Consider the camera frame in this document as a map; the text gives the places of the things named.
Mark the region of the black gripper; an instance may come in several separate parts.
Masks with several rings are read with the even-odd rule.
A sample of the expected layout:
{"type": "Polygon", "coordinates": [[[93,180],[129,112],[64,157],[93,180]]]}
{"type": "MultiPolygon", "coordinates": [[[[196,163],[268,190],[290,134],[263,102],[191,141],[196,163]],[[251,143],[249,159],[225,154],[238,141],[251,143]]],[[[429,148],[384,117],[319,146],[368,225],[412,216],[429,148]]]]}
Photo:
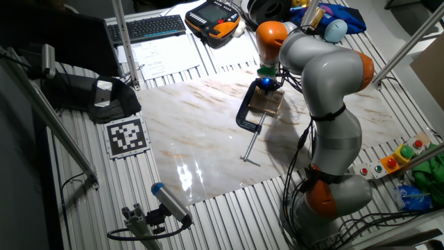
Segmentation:
{"type": "Polygon", "coordinates": [[[266,94],[268,92],[276,91],[282,87],[281,82],[279,82],[276,78],[270,77],[256,78],[255,84],[259,89],[265,91],[266,94]]]}

